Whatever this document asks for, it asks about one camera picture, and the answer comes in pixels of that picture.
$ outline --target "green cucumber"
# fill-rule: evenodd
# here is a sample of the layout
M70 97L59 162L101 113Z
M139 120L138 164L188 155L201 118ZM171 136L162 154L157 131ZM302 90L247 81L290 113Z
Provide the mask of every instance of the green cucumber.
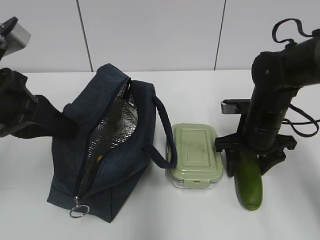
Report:
M249 211L262 203L263 187L258 157L253 152L241 151L241 161L234 175L236 193L240 203Z

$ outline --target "bag handle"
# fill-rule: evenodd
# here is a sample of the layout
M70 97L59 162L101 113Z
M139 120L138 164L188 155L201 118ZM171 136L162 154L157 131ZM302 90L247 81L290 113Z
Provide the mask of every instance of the bag handle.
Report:
M177 166L178 153L177 153L177 149L174 141L174 135L172 133L169 117L168 117L165 106L163 105L163 103L160 101L159 98L153 95L152 101L158 110L158 113L164 128L164 132L166 135L166 140L171 148L170 162L165 160L164 157L158 152L158 150L152 144L147 144L143 148L150 155L154 163L158 165L158 167L162 169L174 169Z

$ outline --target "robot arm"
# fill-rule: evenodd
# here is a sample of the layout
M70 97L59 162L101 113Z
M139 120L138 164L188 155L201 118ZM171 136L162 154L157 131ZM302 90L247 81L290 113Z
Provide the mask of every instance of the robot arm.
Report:
M301 35L310 39L299 44L293 39L278 41L278 27L290 20L297 23ZM217 151L226 152L230 177L234 175L242 150L259 155L261 174L285 160L284 148L293 150L297 144L292 136L278 134L288 108L300 110L291 105L291 100L300 88L320 83L320 29L307 35L298 19L289 18L274 26L272 37L277 43L288 41L289 44L282 51L265 51L255 58L251 69L255 84L251 100L224 100L221 104L222 113L241 114L237 132L219 137L215 142ZM314 134L319 130L318 124L316 126Z
M16 17L0 24L0 60L23 49L30 37ZM26 88L27 79L9 68L0 69L0 137L10 134L23 139L75 136L78 125L44 96L32 95Z

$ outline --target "white table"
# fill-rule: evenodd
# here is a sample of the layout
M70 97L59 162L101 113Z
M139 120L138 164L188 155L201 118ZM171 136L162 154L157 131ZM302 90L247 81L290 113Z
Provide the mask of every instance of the white table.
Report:
M220 101L250 98L250 71L129 72L151 82L171 124L213 126L219 136L236 131L239 115L222 115ZM30 73L28 89L59 110L86 86L93 73ZM293 103L320 117L320 85L300 91ZM304 119L291 111L293 121ZM312 131L312 126L303 127ZM289 126L281 130L292 134ZM179 189L151 164L115 220L109 224L46 202L53 176L51 138L0 139L0 239L3 240L315 240L320 236L320 137L301 138L285 162L263 176L263 203L254 212L238 203L234 179L209 190ZM154 144L165 152L157 119Z

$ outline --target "plastic lid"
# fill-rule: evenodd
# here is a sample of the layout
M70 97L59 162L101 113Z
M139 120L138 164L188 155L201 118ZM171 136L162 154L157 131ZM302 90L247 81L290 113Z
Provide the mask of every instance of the plastic lid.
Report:
M181 123L172 127L178 163L171 177L185 188L209 188L223 176L221 153L215 149L216 131L204 124ZM167 157L170 159L170 148Z

